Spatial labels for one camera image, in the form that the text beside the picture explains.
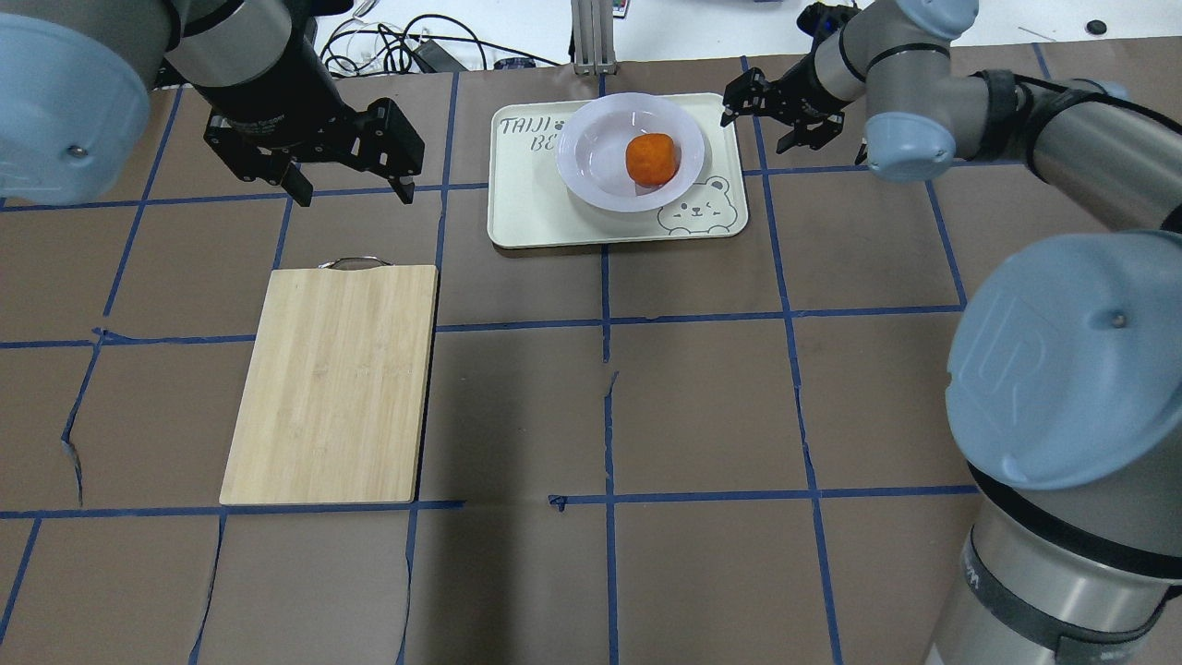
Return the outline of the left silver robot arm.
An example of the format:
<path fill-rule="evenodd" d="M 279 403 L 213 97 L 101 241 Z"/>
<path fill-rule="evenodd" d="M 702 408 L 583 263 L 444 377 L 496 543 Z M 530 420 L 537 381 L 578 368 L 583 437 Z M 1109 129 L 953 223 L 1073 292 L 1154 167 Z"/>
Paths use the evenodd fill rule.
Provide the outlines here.
<path fill-rule="evenodd" d="M 426 142 L 396 102 L 350 107 L 316 54 L 314 18 L 350 1 L 5 1 L 1 190 L 80 206 L 113 185 L 169 65 L 212 106 L 204 142 L 238 178 L 309 206 L 309 163 L 371 172 L 410 203 Z"/>

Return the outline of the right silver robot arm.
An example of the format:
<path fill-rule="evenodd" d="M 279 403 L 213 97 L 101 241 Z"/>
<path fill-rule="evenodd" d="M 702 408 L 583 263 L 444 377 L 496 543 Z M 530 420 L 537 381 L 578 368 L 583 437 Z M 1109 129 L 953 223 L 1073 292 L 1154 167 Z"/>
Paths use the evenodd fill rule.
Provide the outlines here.
<path fill-rule="evenodd" d="M 721 125 L 820 149 L 865 100 L 860 163 L 928 181 L 1022 159 L 1104 224 L 1013 254 L 959 319 L 948 424 L 983 502 L 928 664 L 1126 664 L 1178 598 L 1178 123 L 1093 79 L 952 73 L 975 1 L 811 5 L 781 79 L 743 72 Z"/>

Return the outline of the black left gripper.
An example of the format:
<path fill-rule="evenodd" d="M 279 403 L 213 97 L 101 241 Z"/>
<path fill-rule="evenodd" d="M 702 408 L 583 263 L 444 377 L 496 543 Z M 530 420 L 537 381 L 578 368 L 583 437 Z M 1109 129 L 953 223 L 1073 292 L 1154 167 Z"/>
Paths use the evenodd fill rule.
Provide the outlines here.
<path fill-rule="evenodd" d="M 340 163 L 385 178 L 411 206 L 426 141 L 392 98 L 357 110 L 343 102 L 309 38 L 292 37 L 269 69 L 233 87 L 208 87 L 206 102 L 241 136 L 241 146 L 299 163 Z M 309 207 L 314 188 L 298 163 L 282 168 L 280 187 Z"/>

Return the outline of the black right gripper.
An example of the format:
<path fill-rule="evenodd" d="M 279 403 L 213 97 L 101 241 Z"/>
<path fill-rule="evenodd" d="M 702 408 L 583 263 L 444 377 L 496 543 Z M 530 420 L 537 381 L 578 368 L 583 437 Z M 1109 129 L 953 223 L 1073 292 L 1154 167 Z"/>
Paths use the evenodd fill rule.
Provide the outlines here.
<path fill-rule="evenodd" d="M 807 56 L 803 56 L 780 79 L 771 80 L 759 67 L 743 71 L 727 84 L 722 93 L 720 126 L 727 128 L 740 116 L 771 117 L 790 128 L 777 142 L 777 154 L 807 146 L 819 151 L 829 138 L 844 129 L 840 100 L 824 89 L 816 73 L 816 56 L 827 38 L 837 35 L 860 9 L 851 6 L 810 4 L 795 18 L 798 30 L 812 38 Z"/>

